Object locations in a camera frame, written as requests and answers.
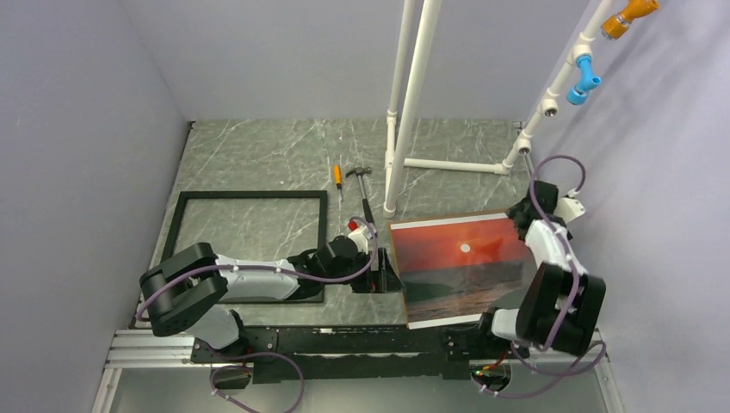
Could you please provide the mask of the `black wooden picture frame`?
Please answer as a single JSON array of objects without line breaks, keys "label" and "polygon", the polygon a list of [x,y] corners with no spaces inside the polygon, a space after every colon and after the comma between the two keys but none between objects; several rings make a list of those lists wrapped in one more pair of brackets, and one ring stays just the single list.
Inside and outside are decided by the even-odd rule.
[{"label": "black wooden picture frame", "polygon": [[327,242],[329,204],[325,190],[182,191],[157,261],[197,242],[249,261],[297,256]]}]

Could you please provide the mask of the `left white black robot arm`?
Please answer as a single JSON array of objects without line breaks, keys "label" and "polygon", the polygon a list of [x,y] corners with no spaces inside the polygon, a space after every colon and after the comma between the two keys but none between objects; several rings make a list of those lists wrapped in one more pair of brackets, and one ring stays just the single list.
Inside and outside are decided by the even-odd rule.
[{"label": "left white black robot arm", "polygon": [[195,243],[148,270],[139,284],[139,321],[150,323],[156,336],[190,334],[225,361],[240,359],[251,345],[241,316],[221,308],[221,301],[300,301],[328,284],[367,294],[405,287],[384,248],[346,236],[273,262],[234,259],[214,253],[210,243]]}]

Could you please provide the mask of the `red sunset photo print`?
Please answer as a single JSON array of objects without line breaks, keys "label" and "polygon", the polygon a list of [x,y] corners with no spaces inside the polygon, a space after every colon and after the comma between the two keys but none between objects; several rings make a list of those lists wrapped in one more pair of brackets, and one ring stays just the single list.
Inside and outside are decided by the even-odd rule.
[{"label": "red sunset photo print", "polygon": [[389,235],[410,330],[475,323],[535,276],[535,258],[502,210],[395,221]]}]

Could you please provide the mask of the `orange handled screwdriver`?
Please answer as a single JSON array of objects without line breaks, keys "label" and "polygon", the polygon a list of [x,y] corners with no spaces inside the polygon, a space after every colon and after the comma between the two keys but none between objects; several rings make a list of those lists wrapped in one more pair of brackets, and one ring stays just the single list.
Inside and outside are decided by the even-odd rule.
[{"label": "orange handled screwdriver", "polygon": [[343,176],[338,164],[333,166],[333,178],[337,188],[338,202],[341,203],[343,201]]}]

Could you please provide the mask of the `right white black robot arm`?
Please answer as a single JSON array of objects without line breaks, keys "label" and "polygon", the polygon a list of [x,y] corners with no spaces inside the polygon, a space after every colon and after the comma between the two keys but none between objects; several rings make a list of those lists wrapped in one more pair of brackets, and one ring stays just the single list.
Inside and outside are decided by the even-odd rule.
[{"label": "right white black robot arm", "polygon": [[555,214],[561,201],[555,185],[537,181],[507,211],[535,258],[536,273],[516,309],[492,308],[482,314],[474,345],[485,357],[509,350],[511,342],[575,356],[588,350],[606,285],[574,256],[572,235]]}]

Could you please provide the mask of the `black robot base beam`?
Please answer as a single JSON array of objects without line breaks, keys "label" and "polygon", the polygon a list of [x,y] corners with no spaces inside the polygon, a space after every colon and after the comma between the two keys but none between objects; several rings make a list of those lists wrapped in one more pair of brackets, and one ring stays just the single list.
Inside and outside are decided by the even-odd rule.
[{"label": "black robot base beam", "polygon": [[276,359],[295,361],[305,379],[437,377],[469,379],[481,362],[491,364],[508,352],[505,339],[477,326],[410,330],[403,324],[353,326],[249,327],[246,354],[255,384],[296,380],[295,370]]}]

